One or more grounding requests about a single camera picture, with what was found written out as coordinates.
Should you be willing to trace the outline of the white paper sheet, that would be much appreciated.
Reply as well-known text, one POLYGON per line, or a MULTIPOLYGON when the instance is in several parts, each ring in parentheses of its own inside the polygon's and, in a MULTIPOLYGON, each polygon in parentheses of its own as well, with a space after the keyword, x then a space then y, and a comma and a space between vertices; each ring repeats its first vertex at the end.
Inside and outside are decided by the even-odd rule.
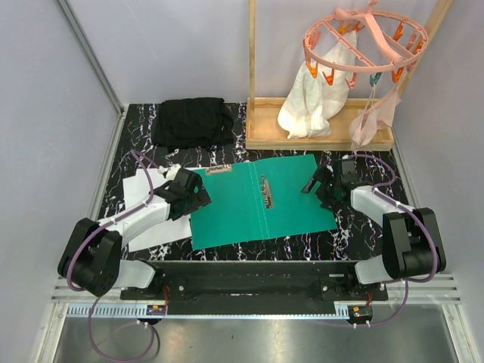
MULTIPOLYGON (((153 189, 156 189, 163 185, 167 179, 164 176, 163 173, 159 172, 158 169, 156 168, 149 168, 147 170, 148 175, 150 176, 151 184, 153 189)), ((143 182, 147 182, 147 190, 150 190, 150 184, 149 181, 147 180, 146 173, 144 172, 143 169, 138 169, 135 174, 136 178, 139 178, 143 182)))
MULTIPOLYGON (((125 208, 128 209, 146 199, 150 188, 142 169, 137 169, 135 176, 123 179, 125 208)), ((127 244, 129 252, 170 244, 177 240, 191 237, 190 216, 183 216, 176 221, 167 221, 155 225, 127 244)))

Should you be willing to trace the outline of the green file folder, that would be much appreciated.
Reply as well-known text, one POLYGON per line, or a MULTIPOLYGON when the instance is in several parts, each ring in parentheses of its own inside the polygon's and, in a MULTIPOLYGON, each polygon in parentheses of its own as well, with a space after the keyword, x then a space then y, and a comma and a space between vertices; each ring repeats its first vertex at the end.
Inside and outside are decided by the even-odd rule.
POLYGON ((191 215, 196 250, 334 230, 333 213, 302 189, 317 169, 312 154, 234 163, 231 171, 197 174, 211 199, 191 215))

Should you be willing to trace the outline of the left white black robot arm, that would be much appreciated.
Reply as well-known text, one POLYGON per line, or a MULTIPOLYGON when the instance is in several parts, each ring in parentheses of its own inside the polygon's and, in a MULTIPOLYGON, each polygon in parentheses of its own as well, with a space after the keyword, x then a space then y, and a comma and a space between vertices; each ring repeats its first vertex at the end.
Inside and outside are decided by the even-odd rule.
POLYGON ((188 236, 188 218, 208 206, 202 177, 179 165, 160 168, 163 181, 149 180, 147 196, 109 218, 79 220, 57 265, 73 291, 100 297, 113 288, 135 288, 146 299, 163 292, 163 281, 149 262, 124 260, 123 249, 158 233, 155 241, 171 243, 188 236))

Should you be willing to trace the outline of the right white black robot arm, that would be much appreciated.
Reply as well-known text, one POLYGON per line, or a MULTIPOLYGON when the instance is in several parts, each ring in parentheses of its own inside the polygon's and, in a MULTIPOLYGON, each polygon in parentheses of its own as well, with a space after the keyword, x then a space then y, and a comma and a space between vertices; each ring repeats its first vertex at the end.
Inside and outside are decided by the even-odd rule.
POLYGON ((393 169, 388 182, 371 185, 358 177, 356 160, 369 155, 354 154, 333 162, 332 169, 319 166, 302 188, 315 192, 325 209, 335 211, 348 206, 377 223, 383 232, 382 253, 355 264, 355 274, 343 281, 350 299, 368 294, 371 284, 398 280, 425 283, 444 271, 447 259, 436 214, 430 208, 416 208, 401 203, 380 188, 396 180, 393 169))

